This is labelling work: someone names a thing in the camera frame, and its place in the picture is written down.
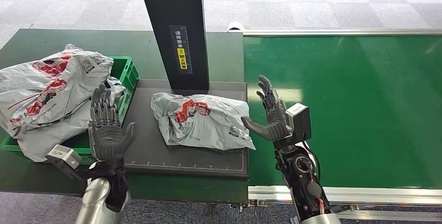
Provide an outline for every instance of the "green table surface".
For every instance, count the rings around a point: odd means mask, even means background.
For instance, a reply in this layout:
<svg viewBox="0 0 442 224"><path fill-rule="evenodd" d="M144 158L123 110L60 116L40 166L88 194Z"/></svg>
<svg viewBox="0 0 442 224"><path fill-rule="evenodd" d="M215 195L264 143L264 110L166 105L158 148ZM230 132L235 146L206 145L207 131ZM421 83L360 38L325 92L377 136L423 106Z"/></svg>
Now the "green table surface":
<svg viewBox="0 0 442 224"><path fill-rule="evenodd" d="M322 185L442 188L442 36L245 36L250 115L266 75L287 106L310 107ZM273 146L252 135L250 185L283 185Z"/></svg>
<svg viewBox="0 0 442 224"><path fill-rule="evenodd" d="M207 33L210 79L243 82L242 35ZM130 56L142 79L167 79L153 32L21 29L0 50L0 69L41 59L72 43L108 56ZM0 131L0 140L5 132ZM82 194L82 183L51 164L0 151L0 191ZM128 174L132 198L246 202L247 179Z"/></svg>

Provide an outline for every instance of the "red printed logo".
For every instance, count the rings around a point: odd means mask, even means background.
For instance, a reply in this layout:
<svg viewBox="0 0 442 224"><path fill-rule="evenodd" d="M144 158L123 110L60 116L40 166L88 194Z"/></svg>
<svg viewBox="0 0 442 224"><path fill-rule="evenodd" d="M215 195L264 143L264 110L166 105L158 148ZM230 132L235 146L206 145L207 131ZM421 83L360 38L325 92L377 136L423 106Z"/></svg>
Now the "red printed logo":
<svg viewBox="0 0 442 224"><path fill-rule="evenodd" d="M44 73L47 77L56 77L61 72L65 71L68 65L70 54L64 54L62 57L54 57L44 61L36 61L32 67Z"/></svg>
<svg viewBox="0 0 442 224"><path fill-rule="evenodd" d="M21 118L20 118L20 117L17 117L17 118L11 118L11 119L9 120L9 122L12 123L12 124L15 124L15 123L21 122Z"/></svg>
<svg viewBox="0 0 442 224"><path fill-rule="evenodd" d="M202 116L208 116L210 109L207 107L207 103L196 103L193 100L189 100L182 105L182 110L177 112L177 122L185 122L189 117L194 117L198 113Z"/></svg>
<svg viewBox="0 0 442 224"><path fill-rule="evenodd" d="M63 91L66 88L66 81L60 78L55 79L49 84L37 97L37 101L26 108L28 116L34 116L40 113L41 108L54 98L58 92Z"/></svg>

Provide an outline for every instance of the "metal rail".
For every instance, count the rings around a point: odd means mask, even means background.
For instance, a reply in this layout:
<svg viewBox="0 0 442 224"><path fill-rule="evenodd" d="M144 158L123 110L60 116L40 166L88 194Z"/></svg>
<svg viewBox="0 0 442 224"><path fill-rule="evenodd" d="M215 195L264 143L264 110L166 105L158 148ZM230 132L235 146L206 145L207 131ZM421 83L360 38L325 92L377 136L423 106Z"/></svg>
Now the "metal rail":
<svg viewBox="0 0 442 224"><path fill-rule="evenodd" d="M442 30L229 30L228 32L242 33L244 36L314 36L314 35L440 35Z"/></svg>
<svg viewBox="0 0 442 224"><path fill-rule="evenodd" d="M324 187L333 204L442 207L442 190ZM286 186L249 186L249 200L292 203Z"/></svg>
<svg viewBox="0 0 442 224"><path fill-rule="evenodd" d="M442 213L353 210L338 213L339 219L396 220L396 221L442 221Z"/></svg>

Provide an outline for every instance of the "yellow label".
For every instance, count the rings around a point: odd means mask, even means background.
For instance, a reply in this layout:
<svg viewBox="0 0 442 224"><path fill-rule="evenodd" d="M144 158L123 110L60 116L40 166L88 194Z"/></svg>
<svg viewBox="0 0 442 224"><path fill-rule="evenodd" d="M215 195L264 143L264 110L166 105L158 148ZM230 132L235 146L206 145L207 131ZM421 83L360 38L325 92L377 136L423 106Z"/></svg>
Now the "yellow label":
<svg viewBox="0 0 442 224"><path fill-rule="evenodd" d="M177 48L178 61L181 69L187 69L186 54L183 48Z"/></svg>

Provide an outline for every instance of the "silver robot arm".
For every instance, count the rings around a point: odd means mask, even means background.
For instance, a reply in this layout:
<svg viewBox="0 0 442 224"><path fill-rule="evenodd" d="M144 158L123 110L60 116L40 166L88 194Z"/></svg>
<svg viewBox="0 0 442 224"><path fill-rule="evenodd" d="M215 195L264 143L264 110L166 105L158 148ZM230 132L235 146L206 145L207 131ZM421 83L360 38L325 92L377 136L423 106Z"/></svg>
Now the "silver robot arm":
<svg viewBox="0 0 442 224"><path fill-rule="evenodd" d="M96 88L91 101L89 141L97 162L89 169L78 166L81 157L71 148L56 145L46 156L72 178L87 180L76 224L120 224L129 205L130 193L123 156L135 135L135 123L124 131L118 118L119 97L110 103L111 91L103 84Z"/></svg>
<svg viewBox="0 0 442 224"><path fill-rule="evenodd" d="M126 192L126 199L120 212L114 212L106 206L106 199L111 192L111 184L105 178L93 180L83 195L83 204L78 213L76 224L120 224L124 211L129 205L130 193Z"/></svg>

